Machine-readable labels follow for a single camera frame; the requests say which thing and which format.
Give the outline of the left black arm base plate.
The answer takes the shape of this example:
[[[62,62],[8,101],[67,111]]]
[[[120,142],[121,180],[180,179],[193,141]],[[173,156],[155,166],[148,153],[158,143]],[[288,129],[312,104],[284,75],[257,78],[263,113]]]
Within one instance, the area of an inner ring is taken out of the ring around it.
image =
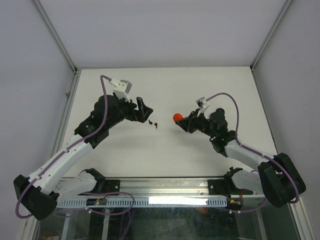
[[[99,181],[97,183],[97,186],[94,187],[91,191],[85,191],[83,193],[80,193],[80,196],[84,195],[102,195],[106,196],[108,193],[114,193],[114,195],[118,196],[120,192],[120,186],[121,181],[119,179],[109,179],[106,178],[105,180]]]

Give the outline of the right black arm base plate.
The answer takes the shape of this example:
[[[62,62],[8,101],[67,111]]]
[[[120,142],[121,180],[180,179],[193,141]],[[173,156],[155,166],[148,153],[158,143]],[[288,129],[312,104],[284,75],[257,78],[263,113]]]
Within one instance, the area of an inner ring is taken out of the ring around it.
[[[231,180],[219,178],[219,179],[209,179],[208,184],[208,194],[222,195],[230,198],[231,195],[253,195],[253,191],[248,189],[237,188]]]

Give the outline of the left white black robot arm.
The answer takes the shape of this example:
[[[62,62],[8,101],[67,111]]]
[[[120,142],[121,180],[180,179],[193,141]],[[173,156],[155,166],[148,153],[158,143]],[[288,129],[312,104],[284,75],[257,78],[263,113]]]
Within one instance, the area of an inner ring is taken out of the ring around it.
[[[145,123],[152,113],[153,109],[146,106],[141,97],[133,102],[119,99],[115,94],[101,96],[89,117],[48,162],[29,176],[20,174],[14,179],[17,205],[23,205],[31,217],[40,221],[66,199],[83,193],[105,193],[106,179],[94,168],[85,169],[72,179],[61,179],[109,136],[112,127],[124,120]]]

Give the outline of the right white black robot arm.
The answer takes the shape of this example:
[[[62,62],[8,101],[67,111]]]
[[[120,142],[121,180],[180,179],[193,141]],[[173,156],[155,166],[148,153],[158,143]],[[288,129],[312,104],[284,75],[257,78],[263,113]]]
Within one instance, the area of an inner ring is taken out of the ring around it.
[[[209,117],[205,117],[198,109],[187,117],[176,113],[173,121],[187,133],[199,131],[209,136],[209,141],[218,154],[252,169],[247,171],[241,167],[231,167],[224,175],[223,195],[248,190],[263,194],[273,206],[281,208],[297,200],[306,191],[305,182],[287,154],[266,154],[240,143],[236,132],[228,130],[222,108],[212,112]]]

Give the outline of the red round charging case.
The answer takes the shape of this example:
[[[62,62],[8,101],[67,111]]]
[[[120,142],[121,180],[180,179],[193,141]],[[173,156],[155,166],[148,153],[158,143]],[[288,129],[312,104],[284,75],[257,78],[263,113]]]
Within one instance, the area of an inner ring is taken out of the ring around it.
[[[183,119],[184,117],[180,114],[180,113],[175,113],[173,115],[173,121],[176,123],[176,122],[179,122]]]

